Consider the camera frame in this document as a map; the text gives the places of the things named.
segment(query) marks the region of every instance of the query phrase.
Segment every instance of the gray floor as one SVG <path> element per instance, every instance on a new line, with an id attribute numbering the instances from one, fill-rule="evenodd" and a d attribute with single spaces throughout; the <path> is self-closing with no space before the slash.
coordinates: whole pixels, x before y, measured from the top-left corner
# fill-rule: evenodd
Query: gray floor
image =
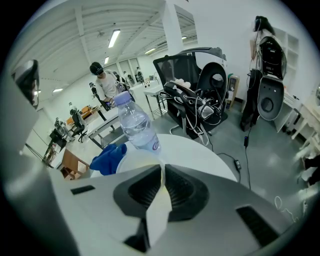
<path id="1" fill-rule="evenodd" d="M 248 165 L 245 155 L 244 138 L 248 135 L 240 129 L 242 116 L 240 104 L 234 104 L 231 111 L 227 111 L 228 119 L 212 130 L 210 141 L 216 154 L 226 153 L 241 164 L 241 184 L 249 187 Z M 153 126 L 159 134 L 168 134 L 175 122 L 165 114 L 153 121 Z M 174 131 L 175 135 L 182 136 L 182 129 Z M 247 157 L 249 163 L 251 189 L 274 205 L 275 196 L 282 199 L 283 207 L 289 209 L 294 217 L 301 219 L 302 202 L 306 184 L 298 177 L 303 169 L 301 161 L 294 161 L 302 141 L 291 140 L 291 137 L 282 131 L 277 133 L 274 123 L 259 118 L 249 136 Z M 239 180 L 234 161 L 228 156 L 220 155 L 221 159 L 230 167 Z M 283 213 L 288 220 L 292 217 Z"/>

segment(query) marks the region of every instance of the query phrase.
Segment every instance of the metal table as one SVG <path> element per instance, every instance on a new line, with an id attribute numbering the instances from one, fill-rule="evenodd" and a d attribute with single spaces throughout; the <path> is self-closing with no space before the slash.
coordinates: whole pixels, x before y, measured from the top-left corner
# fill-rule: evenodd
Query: metal table
<path id="1" fill-rule="evenodd" d="M 110 133 L 115 132 L 115 128 L 113 127 L 113 125 L 119 121 L 118 108 L 114 107 L 111 110 L 107 111 L 106 113 L 104 113 L 104 117 L 106 120 L 97 118 L 93 122 L 89 123 L 86 134 L 90 138 L 90 140 L 92 140 L 93 143 L 101 149 L 103 149 L 106 145 L 104 145 L 104 138 L 100 135 L 100 133 L 102 133 L 109 127 L 112 128 L 112 131 Z M 100 143 L 95 139 L 96 136 L 100 137 Z"/>
<path id="2" fill-rule="evenodd" d="M 154 114 L 156 114 L 157 116 L 162 116 L 164 113 L 166 113 L 168 111 L 168 106 L 166 107 L 163 99 L 161 99 L 163 107 L 161 107 L 161 105 L 160 105 L 159 93 L 161 93 L 163 91 L 164 91 L 164 87 L 162 85 L 158 85 L 156 87 L 153 87 L 151 89 L 143 91 L 145 98 L 146 98 L 146 101 L 148 102 L 148 106 L 149 106 L 149 109 L 150 109 L 150 112 L 151 112 L 153 119 L 155 119 Z M 152 110 L 148 96 L 156 98 L 156 102 L 158 103 L 158 109 Z"/>

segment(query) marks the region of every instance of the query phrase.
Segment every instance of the white table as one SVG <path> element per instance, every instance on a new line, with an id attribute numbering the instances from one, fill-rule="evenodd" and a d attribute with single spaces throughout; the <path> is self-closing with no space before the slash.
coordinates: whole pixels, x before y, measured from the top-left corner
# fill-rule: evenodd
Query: white table
<path id="1" fill-rule="evenodd" d="M 93 141 L 99 148 L 103 149 L 104 148 L 104 143 L 103 143 L 103 137 L 100 135 L 105 129 L 111 127 L 113 124 L 119 121 L 119 116 L 118 116 L 118 108 L 114 107 L 107 111 L 106 113 L 103 114 L 105 117 L 105 121 L 101 118 L 97 118 L 96 120 L 92 121 L 88 125 L 88 130 L 87 130 L 87 136 L 90 138 L 90 140 Z M 99 136 L 100 137 L 100 143 L 96 141 L 95 137 Z"/>
<path id="2" fill-rule="evenodd" d="M 159 157 L 164 164 L 191 168 L 237 182 L 227 164 L 202 144 L 171 134 L 158 134 L 157 136 L 161 145 Z M 125 144 L 128 152 L 137 150 L 129 141 Z M 94 171 L 91 178 L 99 176 L 102 176 L 100 172 Z"/>
<path id="3" fill-rule="evenodd" d="M 277 133 L 280 132 L 282 127 L 287 123 L 291 113 L 294 111 L 295 104 L 296 99 L 285 91 L 281 111 L 273 121 Z"/>
<path id="4" fill-rule="evenodd" d="M 294 140 L 307 124 L 313 128 L 315 132 L 320 133 L 320 107 L 316 105 L 315 94 L 311 94 L 310 98 L 302 105 L 300 113 L 303 121 L 291 139 Z"/>
<path id="5" fill-rule="evenodd" d="M 158 86 L 155 86 L 155 87 L 152 87 L 152 88 L 149 88 L 149 89 L 143 91 L 143 93 L 144 93 L 144 95 L 145 95 L 145 98 L 146 98 L 146 101 L 148 102 L 148 106 L 149 106 L 151 115 L 152 115 L 152 117 L 153 117 L 153 120 L 155 119 L 154 114 L 156 114 L 156 115 L 158 115 L 158 116 L 162 116 L 165 112 L 168 111 L 168 107 L 167 107 L 167 109 L 166 109 L 166 106 L 165 106 L 165 104 L 164 104 L 164 100 L 163 100 L 163 99 L 161 99 L 163 108 L 162 108 L 161 105 L 160 105 L 159 93 L 161 93 L 161 92 L 163 92 L 163 91 L 164 91 L 164 87 L 163 87 L 161 84 L 158 85 Z M 155 98 L 156 98 L 156 102 L 158 103 L 158 107 L 159 107 L 157 110 L 153 111 L 153 110 L 151 109 L 148 96 L 151 96 L 151 97 L 155 97 Z"/>
<path id="6" fill-rule="evenodd" d="M 62 164 L 62 160 L 64 159 L 64 154 L 65 154 L 65 151 L 66 151 L 66 147 L 64 147 L 59 154 L 57 154 L 55 156 L 55 158 L 52 160 L 51 162 L 51 166 L 54 168 L 54 169 L 58 169 L 59 166 Z"/>

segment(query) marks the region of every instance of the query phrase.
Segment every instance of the table leg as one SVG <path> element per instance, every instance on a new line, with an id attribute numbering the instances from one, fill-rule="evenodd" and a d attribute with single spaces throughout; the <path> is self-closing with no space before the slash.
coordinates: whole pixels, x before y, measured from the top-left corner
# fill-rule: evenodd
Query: table leg
<path id="1" fill-rule="evenodd" d="M 308 122 L 307 122 L 307 119 L 306 119 L 306 118 L 303 119 L 303 121 L 302 121 L 299 129 L 296 130 L 296 132 L 294 133 L 294 135 L 291 136 L 291 139 L 292 139 L 292 140 L 294 140 L 294 139 L 297 137 L 297 135 L 303 130 L 303 128 L 306 126 L 307 123 L 308 123 Z"/>
<path id="2" fill-rule="evenodd" d="M 103 119 L 103 121 L 107 121 L 107 119 L 105 118 L 104 114 L 102 114 L 102 112 L 100 110 L 98 110 L 98 114 Z"/>
<path id="3" fill-rule="evenodd" d="M 156 102 L 158 102 L 159 111 L 160 111 L 160 114 L 161 114 L 161 116 L 162 116 L 162 110 L 161 110 L 161 106 L 160 106 L 160 102 L 159 102 L 159 97 L 158 97 L 158 95 L 156 95 L 155 98 L 156 98 Z"/>
<path id="4" fill-rule="evenodd" d="M 164 103 L 164 99 L 162 98 L 161 101 L 162 101 L 163 109 L 165 110 L 166 106 L 165 106 L 165 103 Z"/>
<path id="5" fill-rule="evenodd" d="M 304 142 L 304 144 L 299 148 L 299 150 L 303 150 L 311 141 L 312 137 L 316 134 L 314 131 L 311 136 Z"/>
<path id="6" fill-rule="evenodd" d="M 104 149 L 100 144 L 99 144 L 99 142 L 98 141 L 96 141 L 96 139 L 95 138 L 91 138 L 91 137 L 89 137 L 90 138 L 90 140 L 92 140 L 92 142 L 94 143 L 94 144 L 96 144 L 100 149 Z"/>
<path id="7" fill-rule="evenodd" d="M 100 134 L 98 136 L 100 137 L 101 147 L 104 148 L 104 138 Z"/>
<path id="8" fill-rule="evenodd" d="M 150 102 L 149 102 L 148 96 L 146 95 L 145 98 L 146 98 L 146 101 L 148 102 L 148 105 L 149 105 L 149 109 L 150 109 L 152 118 L 153 118 L 153 120 L 155 120 L 155 116 L 154 116 L 154 113 L 152 112 L 152 109 L 151 109 L 151 106 L 150 106 Z"/>

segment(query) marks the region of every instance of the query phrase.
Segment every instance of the concrete floor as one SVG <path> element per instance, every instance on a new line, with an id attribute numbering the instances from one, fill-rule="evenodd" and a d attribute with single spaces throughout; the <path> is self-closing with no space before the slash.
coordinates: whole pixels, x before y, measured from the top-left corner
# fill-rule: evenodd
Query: concrete floor
<path id="1" fill-rule="evenodd" d="M 249 187 L 248 165 L 250 171 L 250 183 L 253 192 L 257 193 L 272 205 L 276 196 L 282 199 L 282 208 L 287 208 L 293 216 L 299 219 L 303 216 L 303 201 L 318 193 L 318 185 L 310 191 L 306 183 L 299 176 L 303 170 L 302 162 L 295 161 L 295 155 L 302 145 L 299 138 L 291 140 L 291 137 L 283 132 L 276 132 L 273 122 L 259 118 L 257 124 L 252 128 L 247 148 L 248 165 L 245 155 L 244 138 L 248 135 L 240 129 L 239 123 L 242 116 L 241 105 L 235 103 L 230 111 L 227 111 L 228 119 L 212 130 L 210 141 L 216 154 L 226 153 L 239 160 L 241 165 L 241 184 Z M 168 134 L 171 127 L 176 123 L 165 114 L 152 122 L 158 134 Z M 182 129 L 173 132 L 182 136 Z M 76 141 L 67 144 L 79 158 L 88 164 L 93 157 L 97 156 L 101 149 L 90 139 L 84 138 L 83 143 Z M 230 167 L 239 180 L 239 173 L 234 166 L 234 160 L 226 155 L 219 155 Z M 287 212 L 283 213 L 288 220 L 292 217 Z"/>

